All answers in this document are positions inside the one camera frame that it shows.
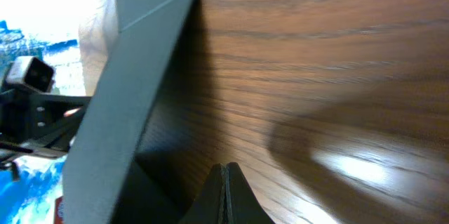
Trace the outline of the dark green gift box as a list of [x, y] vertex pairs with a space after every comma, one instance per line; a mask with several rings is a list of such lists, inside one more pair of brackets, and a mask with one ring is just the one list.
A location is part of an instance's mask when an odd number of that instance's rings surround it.
[[66, 223], [109, 223], [193, 0], [116, 0], [118, 38], [63, 169]]

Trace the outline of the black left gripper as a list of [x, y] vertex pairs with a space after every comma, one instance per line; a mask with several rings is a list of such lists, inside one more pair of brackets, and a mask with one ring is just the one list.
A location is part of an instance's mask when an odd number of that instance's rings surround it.
[[1, 149], [68, 152], [90, 101], [90, 96], [27, 93], [17, 89], [2, 92]]

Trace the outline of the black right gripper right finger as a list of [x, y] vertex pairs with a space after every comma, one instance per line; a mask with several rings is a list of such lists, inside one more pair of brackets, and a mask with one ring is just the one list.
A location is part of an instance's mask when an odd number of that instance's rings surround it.
[[232, 224], [274, 224], [252, 191], [236, 162], [225, 167], [225, 208]]

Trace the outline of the red Hello Panda box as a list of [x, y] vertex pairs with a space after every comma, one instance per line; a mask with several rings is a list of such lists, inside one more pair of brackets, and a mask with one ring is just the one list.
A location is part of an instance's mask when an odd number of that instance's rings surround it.
[[54, 218], [53, 218], [53, 224], [63, 224], [63, 216], [64, 216], [64, 204], [63, 204], [63, 197], [58, 197], [55, 200], [55, 209], [54, 209]]

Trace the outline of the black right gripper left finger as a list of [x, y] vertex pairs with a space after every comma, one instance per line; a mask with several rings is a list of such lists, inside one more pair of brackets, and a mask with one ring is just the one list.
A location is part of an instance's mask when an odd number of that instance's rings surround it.
[[179, 224], [222, 224], [225, 205], [225, 167], [213, 165], [200, 193]]

